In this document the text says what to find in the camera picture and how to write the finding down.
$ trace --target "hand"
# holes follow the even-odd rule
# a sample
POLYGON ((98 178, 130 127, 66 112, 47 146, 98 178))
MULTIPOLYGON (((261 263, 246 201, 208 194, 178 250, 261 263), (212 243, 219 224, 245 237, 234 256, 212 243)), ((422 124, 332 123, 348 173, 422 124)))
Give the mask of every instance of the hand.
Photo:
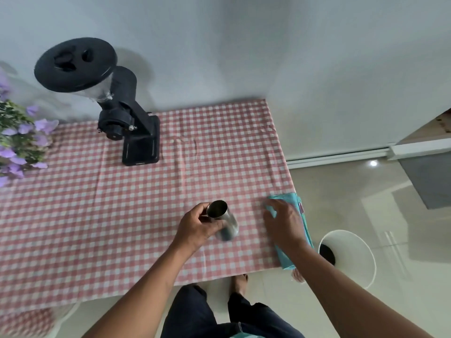
POLYGON ((172 241, 172 247, 182 249, 187 254, 187 259, 193 255, 206 240, 217 231, 225 227, 226 222, 216 220, 210 222, 206 214, 206 208, 210 203, 200 203, 189 210, 180 221, 177 233, 172 241))
POLYGON ((268 210, 263 212, 268 235, 285 254, 307 243, 301 217, 293 206, 279 199, 266 199, 265 205, 272 206, 277 212, 275 218, 268 210))

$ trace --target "bare foot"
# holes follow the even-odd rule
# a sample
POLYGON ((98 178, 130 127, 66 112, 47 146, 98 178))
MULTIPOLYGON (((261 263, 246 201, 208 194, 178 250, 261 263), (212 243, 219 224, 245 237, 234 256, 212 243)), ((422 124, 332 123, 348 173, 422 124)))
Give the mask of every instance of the bare foot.
POLYGON ((248 275, 241 274, 232 276, 232 282, 230 284, 230 293, 239 293, 242 296, 245 296, 246 286, 248 285, 248 275))

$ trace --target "jeans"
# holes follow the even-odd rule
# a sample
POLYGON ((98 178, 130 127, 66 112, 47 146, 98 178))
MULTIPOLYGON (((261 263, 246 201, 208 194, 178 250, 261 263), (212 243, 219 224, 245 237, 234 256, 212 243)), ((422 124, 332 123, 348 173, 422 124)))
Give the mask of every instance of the jeans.
POLYGON ((241 294, 232 293, 228 302, 230 323, 217 324, 206 303, 206 292, 197 285, 183 286, 163 324, 161 338, 228 338, 245 332, 265 338, 303 338, 271 308, 251 305, 241 294))

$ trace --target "gray panel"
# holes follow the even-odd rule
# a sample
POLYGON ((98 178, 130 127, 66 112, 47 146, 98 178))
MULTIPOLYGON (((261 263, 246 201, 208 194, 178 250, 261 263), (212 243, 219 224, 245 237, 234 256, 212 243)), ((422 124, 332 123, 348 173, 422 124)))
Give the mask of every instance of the gray panel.
POLYGON ((451 206, 451 152, 399 162, 428 209, 451 206))

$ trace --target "checkered tablecloth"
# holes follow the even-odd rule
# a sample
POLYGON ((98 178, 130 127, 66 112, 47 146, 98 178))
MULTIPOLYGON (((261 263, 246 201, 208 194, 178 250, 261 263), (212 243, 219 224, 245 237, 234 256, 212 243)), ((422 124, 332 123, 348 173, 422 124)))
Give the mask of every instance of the checkered tablecloth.
POLYGON ((14 318, 30 325, 33 312, 49 318, 43 309, 126 293, 203 201, 225 200, 240 232, 231 242, 212 237, 176 284, 279 266, 261 200, 294 187, 265 100, 158 116, 157 164, 126 167, 123 142, 97 133, 97 122, 64 124, 49 168, 0 189, 3 327, 17 331, 26 323, 14 318))

